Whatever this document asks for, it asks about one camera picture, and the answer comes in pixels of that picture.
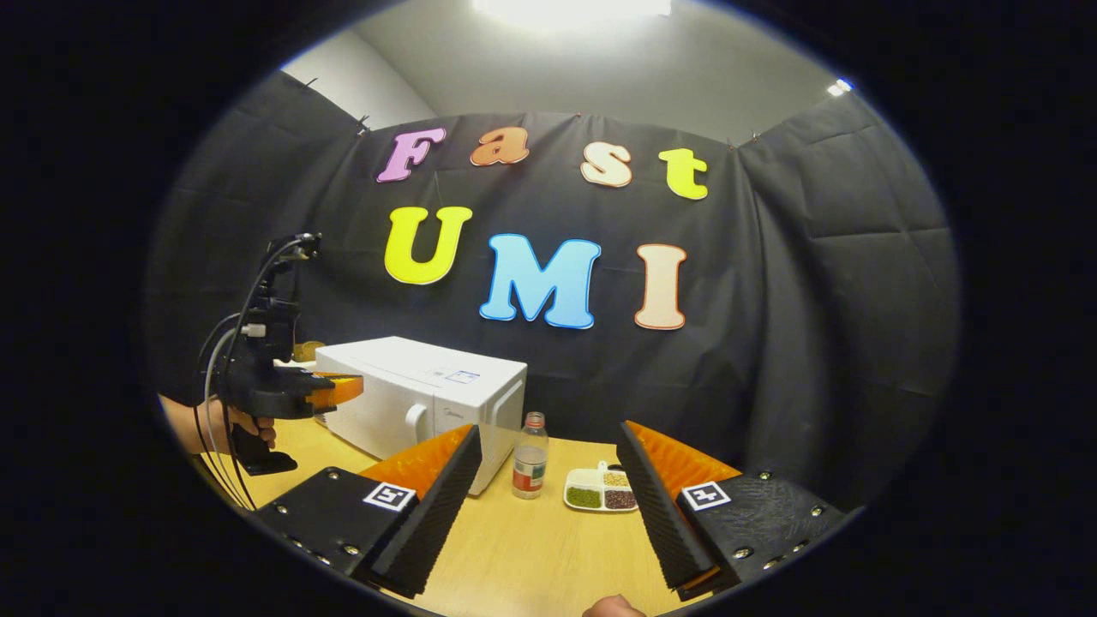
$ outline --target colorful foam letter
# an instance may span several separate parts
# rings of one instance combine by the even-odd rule
[[[529,136],[530,134],[521,126],[496,128],[480,137],[482,145],[473,150],[468,160],[479,167],[496,162],[504,165],[518,162],[530,156],[530,150],[525,149],[525,139]]]
[[[623,187],[632,181],[632,170],[625,165],[632,155],[624,146],[591,142],[583,148],[583,156],[587,161],[579,166],[579,171],[588,182]]]
[[[678,265],[686,251],[667,244],[645,244],[636,248],[644,260],[647,280],[644,282],[644,306],[636,313],[636,325],[654,330],[672,330],[686,324],[678,311]]]
[[[587,301],[590,270],[595,259],[602,254],[600,246],[589,240],[567,240],[559,245],[542,270],[525,236],[498,234],[487,244],[495,250],[495,274],[487,303],[480,305],[480,316],[500,322],[513,319],[518,314],[510,304],[513,288],[527,322],[538,318],[548,296],[555,292],[552,308],[545,313],[550,325],[576,329],[595,325]]]
[[[704,199],[709,189],[693,183],[693,171],[708,171],[709,164],[693,158],[693,150],[678,148],[659,153],[659,160],[667,161],[667,186],[676,195],[686,199]]]
[[[393,221],[393,229],[388,233],[388,245],[385,246],[385,270],[397,281],[415,285],[430,284],[449,273],[453,267],[461,225],[473,217],[473,211],[448,206],[439,210],[437,216],[442,222],[442,228],[438,233],[434,257],[420,263],[411,259],[411,245],[419,223],[427,218],[427,211],[415,206],[397,207],[388,215]]]
[[[402,133],[396,136],[396,147],[393,155],[388,157],[388,166],[377,175],[378,182],[394,182],[404,180],[411,175],[409,166],[419,165],[427,158],[430,144],[440,143],[445,138],[445,128],[431,128],[429,131],[416,131],[415,133]]]

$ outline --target wall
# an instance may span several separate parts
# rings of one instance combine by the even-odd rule
[[[437,117],[430,105],[354,31],[347,30],[305,52],[282,70],[365,125],[384,128]]]

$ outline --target blue letter m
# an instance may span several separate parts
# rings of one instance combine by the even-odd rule
[[[538,318],[548,296],[556,292],[552,308],[545,313],[550,325],[577,329],[595,325],[587,300],[590,269],[602,254],[600,246],[589,240],[567,240],[542,270],[525,236],[499,234],[491,236],[487,245],[495,250],[495,274],[487,303],[480,306],[482,316],[502,322],[513,319],[518,314],[510,304],[513,288],[527,322]]]

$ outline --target ceiling light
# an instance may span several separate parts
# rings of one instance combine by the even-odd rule
[[[473,8],[511,21],[584,21],[669,15],[670,0],[473,0]]]
[[[829,86],[826,91],[830,92],[832,97],[840,97],[852,89],[853,87],[850,86],[848,81],[839,79],[838,81],[835,81],[833,86]]]

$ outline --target black backdrop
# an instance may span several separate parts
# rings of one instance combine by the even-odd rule
[[[442,126],[409,178],[376,176],[402,133]],[[476,167],[478,138],[529,133],[530,155]],[[588,182],[584,146],[632,153],[623,188]],[[657,154],[708,164],[689,200]],[[412,255],[434,251],[442,206],[473,211],[454,265],[428,285],[384,266],[396,207],[429,211]],[[943,210],[898,137],[856,96],[827,100],[756,143],[725,144],[609,117],[472,114],[359,135],[344,112],[285,74],[241,99],[174,182],[149,259],[147,332],[166,392],[194,397],[205,332],[238,310],[275,236],[324,234],[285,290],[298,338],[399,335],[530,364],[525,408],[551,434],[612,441],[633,419],[745,468],[792,476],[852,508],[890,480],[928,428],[955,352],[958,266]],[[527,236],[542,266],[566,239],[597,243],[595,325],[483,318],[488,238]],[[682,247],[676,330],[637,326],[643,244]]]

